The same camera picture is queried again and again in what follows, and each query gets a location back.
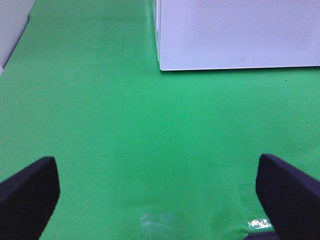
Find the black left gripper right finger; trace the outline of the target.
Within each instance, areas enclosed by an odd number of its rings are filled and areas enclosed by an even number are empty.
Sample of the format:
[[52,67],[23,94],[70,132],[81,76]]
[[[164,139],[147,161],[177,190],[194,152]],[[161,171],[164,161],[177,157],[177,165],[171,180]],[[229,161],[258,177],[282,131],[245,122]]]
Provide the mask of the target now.
[[255,192],[281,240],[320,238],[320,182],[276,155],[258,162]]

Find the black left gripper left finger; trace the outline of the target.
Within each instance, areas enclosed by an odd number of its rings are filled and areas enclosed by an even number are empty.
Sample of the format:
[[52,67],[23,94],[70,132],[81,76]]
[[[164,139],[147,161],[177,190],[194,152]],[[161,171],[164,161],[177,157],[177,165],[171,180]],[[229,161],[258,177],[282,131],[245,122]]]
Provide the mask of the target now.
[[0,183],[0,238],[38,240],[60,197],[53,156],[42,157]]

